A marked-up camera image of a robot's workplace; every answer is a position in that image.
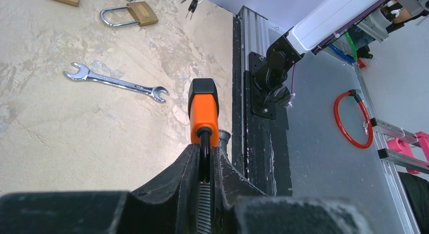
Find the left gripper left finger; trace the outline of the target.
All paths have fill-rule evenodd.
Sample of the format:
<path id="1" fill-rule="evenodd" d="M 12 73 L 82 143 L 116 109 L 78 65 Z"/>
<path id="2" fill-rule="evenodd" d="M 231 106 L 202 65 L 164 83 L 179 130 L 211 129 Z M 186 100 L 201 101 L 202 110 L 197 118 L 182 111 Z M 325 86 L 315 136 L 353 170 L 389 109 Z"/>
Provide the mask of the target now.
<path id="1" fill-rule="evenodd" d="M 136 190 L 13 193 L 1 197 L 1 233 L 195 233 L 198 145 Z"/>

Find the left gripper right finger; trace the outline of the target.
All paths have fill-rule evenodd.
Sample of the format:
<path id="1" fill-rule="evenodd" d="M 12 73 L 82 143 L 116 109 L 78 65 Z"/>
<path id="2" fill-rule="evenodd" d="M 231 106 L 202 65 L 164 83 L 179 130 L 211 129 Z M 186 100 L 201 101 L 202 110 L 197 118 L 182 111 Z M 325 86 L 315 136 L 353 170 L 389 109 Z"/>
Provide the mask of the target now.
<path id="1" fill-rule="evenodd" d="M 373 233 L 354 202 L 344 198 L 268 196 L 228 160 L 210 153 L 212 233 Z"/>

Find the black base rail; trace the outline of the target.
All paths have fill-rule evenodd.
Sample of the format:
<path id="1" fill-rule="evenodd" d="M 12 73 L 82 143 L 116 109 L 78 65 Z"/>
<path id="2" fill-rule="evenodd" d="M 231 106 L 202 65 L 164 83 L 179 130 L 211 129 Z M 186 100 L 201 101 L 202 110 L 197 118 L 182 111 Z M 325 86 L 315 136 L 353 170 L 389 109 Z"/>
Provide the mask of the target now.
<path id="1" fill-rule="evenodd" d="M 267 48 L 258 18 L 233 19 L 232 163 L 269 196 L 291 196 L 284 86 L 298 55 L 281 35 Z"/>

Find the red clamp fixture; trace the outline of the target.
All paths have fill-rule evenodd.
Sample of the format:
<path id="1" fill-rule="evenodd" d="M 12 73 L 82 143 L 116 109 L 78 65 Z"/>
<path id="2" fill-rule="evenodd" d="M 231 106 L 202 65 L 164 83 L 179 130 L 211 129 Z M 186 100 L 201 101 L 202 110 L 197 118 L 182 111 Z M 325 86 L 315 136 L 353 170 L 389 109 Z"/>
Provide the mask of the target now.
<path id="1" fill-rule="evenodd" d="M 421 160 L 426 168 L 428 168 L 428 133 L 423 131 L 417 133 L 411 133 L 400 129 L 400 133 L 396 136 L 392 136 L 387 141 L 389 150 L 398 152 L 399 154 L 409 157 L 412 160 L 417 160 L 414 156 L 411 146 L 420 148 L 424 154 L 425 160 Z"/>

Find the black keys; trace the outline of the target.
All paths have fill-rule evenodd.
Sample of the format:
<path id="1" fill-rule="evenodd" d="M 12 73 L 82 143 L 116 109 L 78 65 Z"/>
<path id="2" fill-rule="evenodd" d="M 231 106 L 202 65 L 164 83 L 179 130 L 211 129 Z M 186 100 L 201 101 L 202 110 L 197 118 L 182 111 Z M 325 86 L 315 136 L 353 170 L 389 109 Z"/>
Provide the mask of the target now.
<path id="1" fill-rule="evenodd" d="M 180 3 L 183 4 L 186 1 L 187 0 L 181 0 Z M 190 14 L 190 18 L 189 19 L 191 20 L 192 17 L 193 17 L 194 12 L 196 11 L 196 8 L 197 8 L 198 4 L 201 3 L 202 1 L 203 0 L 191 0 L 191 2 L 189 4 L 189 7 L 188 7 L 188 11 L 187 11 L 187 13 L 185 15 L 185 18 L 187 18 L 188 15 Z"/>

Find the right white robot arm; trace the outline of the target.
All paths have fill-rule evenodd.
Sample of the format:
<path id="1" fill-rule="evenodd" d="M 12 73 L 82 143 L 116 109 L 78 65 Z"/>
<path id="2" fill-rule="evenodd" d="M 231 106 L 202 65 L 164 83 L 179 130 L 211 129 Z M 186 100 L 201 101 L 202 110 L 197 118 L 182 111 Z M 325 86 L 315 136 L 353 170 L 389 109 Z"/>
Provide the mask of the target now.
<path id="1" fill-rule="evenodd" d="M 255 73 L 256 104 L 273 106 L 274 93 L 287 79 L 287 72 L 305 53 L 382 0 L 325 0 L 267 49 L 265 65 Z"/>

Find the aluminium frame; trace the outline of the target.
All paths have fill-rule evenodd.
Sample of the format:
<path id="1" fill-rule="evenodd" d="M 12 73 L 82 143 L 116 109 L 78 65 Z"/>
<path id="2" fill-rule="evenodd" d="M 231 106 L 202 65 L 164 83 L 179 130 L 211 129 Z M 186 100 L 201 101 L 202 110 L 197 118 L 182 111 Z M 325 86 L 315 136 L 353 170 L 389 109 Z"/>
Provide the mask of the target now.
<path id="1" fill-rule="evenodd" d="M 235 16 L 258 18 L 267 48 L 284 33 L 255 11 L 242 7 Z M 362 206 L 378 233 L 419 233 L 398 167 L 417 167 L 421 160 L 388 149 L 387 141 L 400 133 L 377 116 L 361 71 L 331 49 L 306 54 L 290 72 L 295 98 L 286 108 L 292 197 L 343 197 Z M 374 122 L 374 141 L 367 149 L 349 143 L 338 130 L 333 104 L 341 93 L 356 89 Z"/>

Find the person forearm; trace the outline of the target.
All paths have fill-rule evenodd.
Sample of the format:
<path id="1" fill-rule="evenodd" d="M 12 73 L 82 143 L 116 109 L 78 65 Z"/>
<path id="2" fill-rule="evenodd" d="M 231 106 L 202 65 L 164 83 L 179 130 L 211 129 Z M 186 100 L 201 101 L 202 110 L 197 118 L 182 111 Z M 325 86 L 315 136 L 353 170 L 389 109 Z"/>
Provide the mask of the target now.
<path id="1" fill-rule="evenodd" d="M 410 12 L 396 0 L 387 2 L 382 7 L 382 11 L 384 12 L 386 18 L 394 24 L 406 22 L 413 17 Z"/>

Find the orange padlock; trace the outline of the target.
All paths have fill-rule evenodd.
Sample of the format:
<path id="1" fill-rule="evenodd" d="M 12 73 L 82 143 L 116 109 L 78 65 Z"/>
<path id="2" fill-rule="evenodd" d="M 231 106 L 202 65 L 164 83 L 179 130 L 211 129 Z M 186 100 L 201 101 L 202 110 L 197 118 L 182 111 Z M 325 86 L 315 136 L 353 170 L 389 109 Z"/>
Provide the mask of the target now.
<path id="1" fill-rule="evenodd" d="M 191 143 L 200 146 L 199 175 L 210 182 L 210 153 L 219 141 L 219 98 L 212 78 L 195 78 L 188 93 Z"/>

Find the silver wrench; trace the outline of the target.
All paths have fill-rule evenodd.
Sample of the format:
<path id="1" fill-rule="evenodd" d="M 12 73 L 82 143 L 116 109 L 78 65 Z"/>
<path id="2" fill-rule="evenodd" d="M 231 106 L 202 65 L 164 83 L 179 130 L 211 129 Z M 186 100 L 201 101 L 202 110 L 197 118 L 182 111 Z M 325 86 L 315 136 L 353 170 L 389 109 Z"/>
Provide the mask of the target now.
<path id="1" fill-rule="evenodd" d="M 89 69 L 86 65 L 78 62 L 72 62 L 71 66 L 78 69 L 76 73 L 63 71 L 64 75 L 73 81 L 95 81 L 98 83 L 115 86 L 130 91 L 142 93 L 150 96 L 153 100 L 159 103 L 165 103 L 166 100 L 161 94 L 169 95 L 169 91 L 163 86 L 147 87 L 132 82 L 127 82 L 121 79 L 101 75 Z"/>

